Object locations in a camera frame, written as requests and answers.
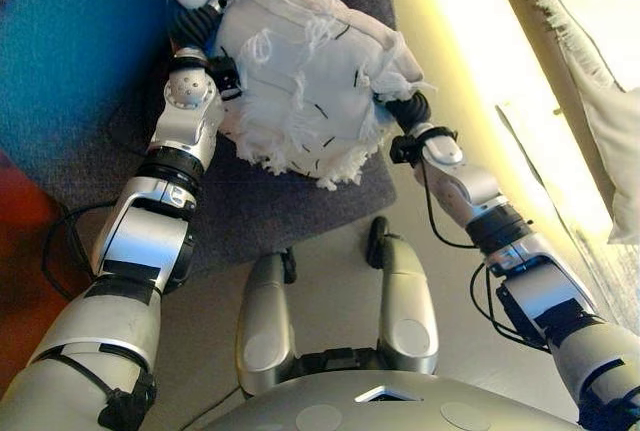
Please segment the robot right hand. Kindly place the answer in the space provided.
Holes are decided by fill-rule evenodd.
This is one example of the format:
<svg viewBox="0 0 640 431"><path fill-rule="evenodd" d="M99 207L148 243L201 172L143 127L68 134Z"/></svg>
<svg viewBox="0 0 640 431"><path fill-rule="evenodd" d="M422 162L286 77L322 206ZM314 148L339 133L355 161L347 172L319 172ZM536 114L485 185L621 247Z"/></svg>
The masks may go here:
<svg viewBox="0 0 640 431"><path fill-rule="evenodd" d="M429 103L421 91L414 92L408 100L375 100L374 105L379 123L387 128L396 126L404 135L431 117Z"/></svg>

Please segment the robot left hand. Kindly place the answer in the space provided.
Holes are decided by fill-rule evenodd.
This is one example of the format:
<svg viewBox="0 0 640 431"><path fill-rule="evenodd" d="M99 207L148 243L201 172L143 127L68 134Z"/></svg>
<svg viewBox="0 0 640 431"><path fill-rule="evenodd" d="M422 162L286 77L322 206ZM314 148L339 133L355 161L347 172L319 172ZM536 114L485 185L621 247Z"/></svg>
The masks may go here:
<svg viewBox="0 0 640 431"><path fill-rule="evenodd" d="M203 6L192 9L176 4L168 26L173 49L195 49L209 56L229 1L208 0Z"/></svg>

